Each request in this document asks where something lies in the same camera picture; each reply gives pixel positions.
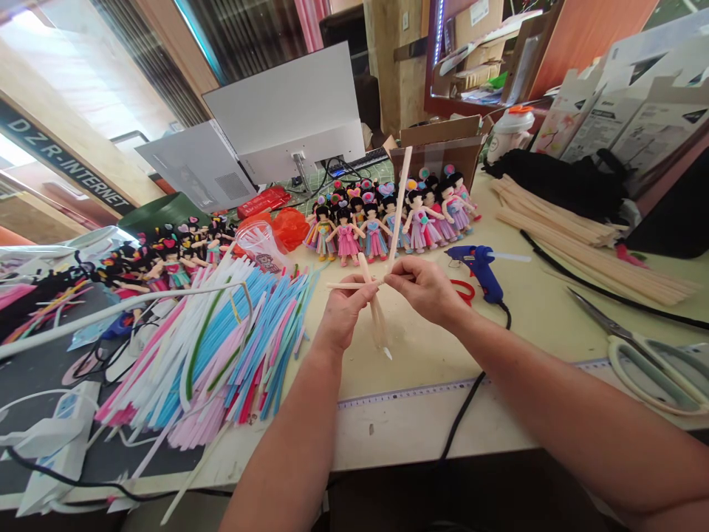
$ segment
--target plastic cup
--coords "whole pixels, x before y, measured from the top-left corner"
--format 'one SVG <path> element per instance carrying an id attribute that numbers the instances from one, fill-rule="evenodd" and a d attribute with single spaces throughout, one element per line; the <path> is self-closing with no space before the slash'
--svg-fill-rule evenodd
<path id="1" fill-rule="evenodd" d="M 236 232 L 236 244 L 263 271 L 287 275 L 293 273 L 293 263 L 278 249 L 278 237 L 266 222 L 254 222 Z"/>

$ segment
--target scissors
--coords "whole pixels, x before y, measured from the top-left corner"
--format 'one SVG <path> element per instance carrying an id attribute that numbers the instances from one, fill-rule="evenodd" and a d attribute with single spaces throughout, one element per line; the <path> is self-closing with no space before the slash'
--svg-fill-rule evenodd
<path id="1" fill-rule="evenodd" d="M 599 309 L 569 288 L 581 307 L 609 334 L 608 358 L 618 378 L 635 395 L 646 403 L 670 414 L 690 416 L 709 413 L 709 366 L 698 358 L 676 347 L 668 346 L 657 340 L 644 338 L 631 332 L 611 320 Z M 667 392 L 678 407 L 663 403 L 654 398 L 633 381 L 620 362 L 620 355 L 626 356 L 647 375 L 656 385 Z M 672 362 L 679 359 L 693 367 L 705 378 L 702 384 L 694 383 Z"/>

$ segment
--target orange bottle cap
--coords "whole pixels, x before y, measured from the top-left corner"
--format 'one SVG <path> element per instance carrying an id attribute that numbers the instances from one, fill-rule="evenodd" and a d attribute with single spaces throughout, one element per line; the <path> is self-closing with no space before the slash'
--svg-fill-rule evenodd
<path id="1" fill-rule="evenodd" d="M 531 106 L 514 106 L 510 107 L 511 115 L 523 115 L 524 113 L 534 111 L 534 107 Z"/>

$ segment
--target hot glue gun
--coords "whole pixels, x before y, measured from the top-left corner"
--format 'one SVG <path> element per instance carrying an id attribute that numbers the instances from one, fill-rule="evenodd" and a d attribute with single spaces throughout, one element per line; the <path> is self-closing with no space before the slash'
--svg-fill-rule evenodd
<path id="1" fill-rule="evenodd" d="M 475 276 L 482 287 L 484 300 L 490 304 L 502 301 L 502 287 L 495 279 L 490 263 L 496 254 L 488 246 L 454 246 L 445 251 L 446 255 L 470 268 L 470 277 Z"/>

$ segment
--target wooden table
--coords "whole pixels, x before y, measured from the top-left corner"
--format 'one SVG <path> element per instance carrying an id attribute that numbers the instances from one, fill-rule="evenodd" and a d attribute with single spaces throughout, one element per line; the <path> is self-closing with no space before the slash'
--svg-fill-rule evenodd
<path id="1" fill-rule="evenodd" d="M 488 188 L 489 180 L 484 173 L 476 178 L 472 195 L 479 204 L 483 219 L 475 224 L 474 234 L 466 236 L 459 244 L 489 245 L 499 252 L 532 255 L 530 246 L 516 229 L 495 219 L 499 201 Z M 468 277 L 465 266 L 449 267 L 450 261 L 443 250 L 427 251 L 421 257 L 437 262 L 452 279 L 465 280 L 477 287 L 475 279 Z M 292 258 L 301 267 L 321 265 L 312 251 L 302 247 L 292 253 Z M 698 282 L 709 279 L 709 254 L 692 261 L 651 256 L 648 264 L 664 273 Z M 539 258 L 534 256 L 530 263 L 496 260 L 492 269 L 511 310 L 513 332 L 570 363 L 606 356 L 608 341 L 605 333 L 569 296 L 566 289 L 569 282 L 550 275 L 550 269 Z M 310 335 L 314 335 L 326 303 L 328 291 L 325 283 L 337 281 L 355 271 L 357 269 L 352 266 L 340 267 L 338 260 L 323 270 L 306 316 L 306 330 Z M 383 276 L 384 264 L 377 261 L 371 265 L 371 271 L 375 276 Z M 709 338 L 699 330 L 646 315 L 583 288 L 579 292 L 624 327 L 665 343 L 698 344 Z M 479 374 L 479 366 L 457 339 L 420 318 L 398 293 L 384 286 L 380 290 L 380 301 L 394 360 L 390 361 L 374 348 L 371 314 L 369 311 L 362 312 L 352 346 L 344 355 L 341 400 L 458 381 Z M 497 306 L 485 303 L 481 293 L 473 300 L 473 308 L 491 320 L 504 323 L 504 313 Z M 709 321 L 709 290 L 704 289 L 670 311 Z M 301 359 L 308 346 L 306 342 L 301 349 Z M 289 389 L 299 364 L 298 361 L 291 361 L 286 389 Z M 622 388 L 609 368 L 601 367 L 593 373 Z M 340 410 L 335 470 L 435 460 L 442 451 L 466 394 L 466 389 L 456 390 Z M 687 430 L 709 427 L 709 417 L 673 417 L 671 421 Z M 193 487 L 216 487 L 237 482 L 267 424 L 257 422 L 228 432 L 197 476 Z M 511 418 L 494 385 L 484 385 L 459 427 L 449 456 L 528 449 L 535 445 Z M 186 473 L 179 473 L 141 478 L 136 481 L 133 490 L 137 494 L 177 490 L 186 476 Z M 75 489 L 67 500 L 97 499 L 108 493 L 109 490 L 103 489 Z M 0 509 L 12 507 L 13 502 L 16 504 L 18 501 L 19 495 L 0 497 Z"/>

